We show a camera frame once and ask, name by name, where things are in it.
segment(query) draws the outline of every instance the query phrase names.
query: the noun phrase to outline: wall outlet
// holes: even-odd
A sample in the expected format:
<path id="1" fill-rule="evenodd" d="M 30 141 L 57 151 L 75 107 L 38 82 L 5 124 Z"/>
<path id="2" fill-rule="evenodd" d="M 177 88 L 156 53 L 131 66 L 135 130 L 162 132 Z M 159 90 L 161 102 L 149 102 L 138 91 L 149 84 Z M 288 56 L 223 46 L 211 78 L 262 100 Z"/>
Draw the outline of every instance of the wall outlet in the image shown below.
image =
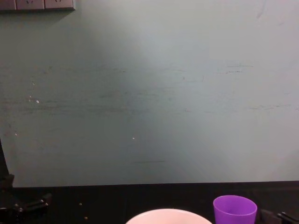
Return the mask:
<path id="1" fill-rule="evenodd" d="M 16 9 L 15 0 L 0 0 L 0 11 Z"/>
<path id="2" fill-rule="evenodd" d="M 17 10 L 45 9 L 43 0 L 16 0 Z"/>
<path id="3" fill-rule="evenodd" d="M 45 8 L 75 9 L 75 0 L 45 0 Z"/>

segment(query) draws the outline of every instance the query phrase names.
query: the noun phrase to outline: purple cup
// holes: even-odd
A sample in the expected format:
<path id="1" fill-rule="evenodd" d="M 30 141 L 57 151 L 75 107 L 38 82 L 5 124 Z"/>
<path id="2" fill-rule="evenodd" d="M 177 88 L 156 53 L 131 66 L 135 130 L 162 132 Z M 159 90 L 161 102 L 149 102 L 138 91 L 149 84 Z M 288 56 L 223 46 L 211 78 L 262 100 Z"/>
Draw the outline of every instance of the purple cup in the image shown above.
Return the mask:
<path id="1" fill-rule="evenodd" d="M 248 198 L 224 195 L 213 201 L 216 224 L 254 224 L 257 205 Z"/>

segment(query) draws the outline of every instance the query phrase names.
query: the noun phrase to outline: wall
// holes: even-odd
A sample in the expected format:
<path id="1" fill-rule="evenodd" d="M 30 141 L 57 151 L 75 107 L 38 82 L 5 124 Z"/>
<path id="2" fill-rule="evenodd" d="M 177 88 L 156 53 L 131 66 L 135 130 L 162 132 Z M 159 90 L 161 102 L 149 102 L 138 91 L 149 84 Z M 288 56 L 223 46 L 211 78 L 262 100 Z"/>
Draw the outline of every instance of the wall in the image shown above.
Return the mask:
<path id="1" fill-rule="evenodd" d="M 0 16 L 15 186 L 298 180 L 296 0 Z"/>

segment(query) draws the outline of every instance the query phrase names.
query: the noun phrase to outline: black clamp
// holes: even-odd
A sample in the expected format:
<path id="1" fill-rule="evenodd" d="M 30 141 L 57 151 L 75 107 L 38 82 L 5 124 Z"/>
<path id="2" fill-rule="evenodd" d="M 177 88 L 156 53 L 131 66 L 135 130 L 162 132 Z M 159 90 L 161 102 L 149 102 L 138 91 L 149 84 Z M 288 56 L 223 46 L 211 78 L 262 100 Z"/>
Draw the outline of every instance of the black clamp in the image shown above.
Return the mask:
<path id="1" fill-rule="evenodd" d="M 271 211 L 261 210 L 259 221 L 263 224 L 299 224 L 299 219 L 285 212 L 274 214 Z"/>
<path id="2" fill-rule="evenodd" d="M 13 175 L 0 180 L 0 224 L 23 223 L 45 215 L 51 204 L 52 194 L 46 194 L 33 202 L 23 203 L 9 193 L 13 180 Z"/>

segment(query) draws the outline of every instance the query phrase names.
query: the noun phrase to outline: black table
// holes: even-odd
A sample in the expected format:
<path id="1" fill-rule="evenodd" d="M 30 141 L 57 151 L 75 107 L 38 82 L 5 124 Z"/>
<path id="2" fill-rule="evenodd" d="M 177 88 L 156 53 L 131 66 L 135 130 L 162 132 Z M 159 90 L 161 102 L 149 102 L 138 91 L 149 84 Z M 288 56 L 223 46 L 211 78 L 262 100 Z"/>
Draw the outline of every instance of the black table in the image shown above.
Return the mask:
<path id="1" fill-rule="evenodd" d="M 139 213 L 160 208 L 188 210 L 213 222 L 213 199 L 227 194 L 247 197 L 262 209 L 299 217 L 299 182 L 16 188 L 13 193 L 24 201 L 53 194 L 47 216 L 29 224 L 125 224 Z"/>

